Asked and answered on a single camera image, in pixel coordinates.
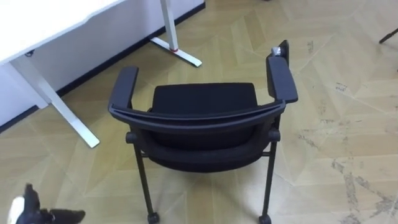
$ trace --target chair leg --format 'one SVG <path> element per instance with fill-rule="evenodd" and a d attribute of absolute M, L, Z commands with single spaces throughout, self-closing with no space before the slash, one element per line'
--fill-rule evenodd
<path fill-rule="evenodd" d="M 138 147 L 134 147 L 134 152 L 136 153 L 139 177 L 141 179 L 142 189 L 144 191 L 145 203 L 147 205 L 147 210 L 148 210 L 148 223 L 156 224 L 159 223 L 160 217 L 156 212 L 154 212 L 154 209 L 152 208 L 152 202 L 150 200 L 148 181 L 147 181 L 147 176 L 145 174 L 145 167 L 144 167 L 144 161 L 142 160 L 141 150 L 139 150 Z"/>
<path fill-rule="evenodd" d="M 262 209 L 262 215 L 259 217 L 260 224 L 271 224 L 271 218 L 268 215 L 268 206 L 269 206 L 269 199 L 271 196 L 272 175 L 274 174 L 276 145 L 277 145 L 277 142 L 272 142 L 271 149 L 269 152 L 266 194 L 264 196 L 264 206 Z"/>
<path fill-rule="evenodd" d="M 398 29 L 392 31 L 391 33 L 387 34 L 385 37 L 383 37 L 380 41 L 379 44 L 384 43 L 386 40 L 390 39 L 393 35 L 396 35 L 398 33 Z"/>

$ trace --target caster wheel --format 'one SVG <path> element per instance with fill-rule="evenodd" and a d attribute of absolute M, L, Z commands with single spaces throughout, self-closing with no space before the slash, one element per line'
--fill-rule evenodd
<path fill-rule="evenodd" d="M 269 215 L 267 215 L 267 216 L 260 216 L 260 217 L 259 217 L 259 224 L 272 224 L 272 223 L 271 223 L 271 218 L 269 218 Z"/>
<path fill-rule="evenodd" d="M 149 224 L 157 224 L 157 223 L 159 223 L 159 221 L 160 221 L 160 217 L 156 212 L 148 215 L 148 223 Z"/>

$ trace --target white desk frame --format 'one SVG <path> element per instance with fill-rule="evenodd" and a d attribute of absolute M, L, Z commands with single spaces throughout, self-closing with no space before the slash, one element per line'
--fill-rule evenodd
<path fill-rule="evenodd" d="M 88 16 L 87 19 L 90 17 L 99 14 L 108 8 L 123 2 L 123 0 L 116 0 L 110 2 L 104 6 L 103 8 L 96 11 L 94 14 Z M 162 12 L 165 21 L 165 27 L 167 32 L 167 38 L 169 42 L 165 42 L 157 37 L 153 38 L 151 41 L 153 43 L 169 50 L 176 56 L 186 60 L 187 62 L 191 63 L 192 65 L 199 67 L 201 65 L 201 61 L 184 51 L 178 49 L 178 41 L 177 41 L 177 34 L 175 30 L 174 24 L 174 17 L 172 15 L 172 10 L 170 7 L 170 0 L 160 0 L 162 5 Z M 86 21 L 82 21 L 79 24 L 73 26 L 72 29 L 66 30 L 64 33 L 69 32 L 81 25 L 83 25 Z M 11 55 L 7 61 L 0 62 L 0 66 L 2 69 L 11 76 L 11 78 L 17 82 L 21 83 L 22 80 L 26 82 L 22 82 L 21 85 L 26 86 L 28 83 L 32 89 L 27 91 L 27 94 L 30 94 L 29 97 L 32 98 L 34 103 L 39 108 L 45 108 L 50 103 L 54 105 L 54 107 L 58 110 L 58 112 L 65 118 L 65 120 L 72 126 L 72 128 L 80 135 L 80 137 L 89 145 L 89 147 L 93 148 L 100 143 L 100 140 L 85 126 L 78 117 L 68 108 L 68 106 L 62 101 L 62 99 L 57 95 L 55 90 L 49 85 L 49 83 L 45 80 L 45 78 L 40 74 L 40 72 L 35 68 L 33 63 L 29 60 L 29 57 L 26 57 L 25 54 L 30 52 L 32 49 L 40 47 L 52 39 L 47 39 L 42 41 L 41 43 L 32 46 L 31 49 L 25 49 L 23 52 L 16 53 L 15 55 Z"/>

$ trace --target white wall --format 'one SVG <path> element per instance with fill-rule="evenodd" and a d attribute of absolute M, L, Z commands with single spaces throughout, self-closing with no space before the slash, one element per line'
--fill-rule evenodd
<path fill-rule="evenodd" d="M 174 17 L 203 2 L 171 0 Z M 59 90 L 162 26 L 159 0 L 128 0 L 41 46 L 32 61 L 50 85 Z M 0 125 L 34 105 L 29 99 L 18 100 L 17 96 L 24 98 L 24 95 L 8 83 L 10 80 L 0 74 Z"/>

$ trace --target black seat cushion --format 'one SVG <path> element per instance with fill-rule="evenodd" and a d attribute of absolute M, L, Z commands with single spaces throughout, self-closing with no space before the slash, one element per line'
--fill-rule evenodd
<path fill-rule="evenodd" d="M 234 112 L 257 108 L 256 93 L 252 83 L 206 83 L 158 86 L 155 89 L 151 112 L 173 115 L 211 116 L 212 114 Z M 151 133 L 154 141 L 164 147 L 184 151 L 217 151 L 245 144 L 250 140 L 255 127 L 239 130 L 225 130 L 208 134 Z M 234 162 L 220 161 L 216 164 L 197 164 L 192 161 L 173 163 L 162 161 L 155 155 L 149 158 L 163 166 L 189 172 L 216 172 L 236 169 L 248 165 L 261 157 L 261 151 L 252 157 L 235 159 Z"/>
<path fill-rule="evenodd" d="M 158 86 L 152 111 L 165 114 L 215 114 L 257 107 L 252 83 Z"/>

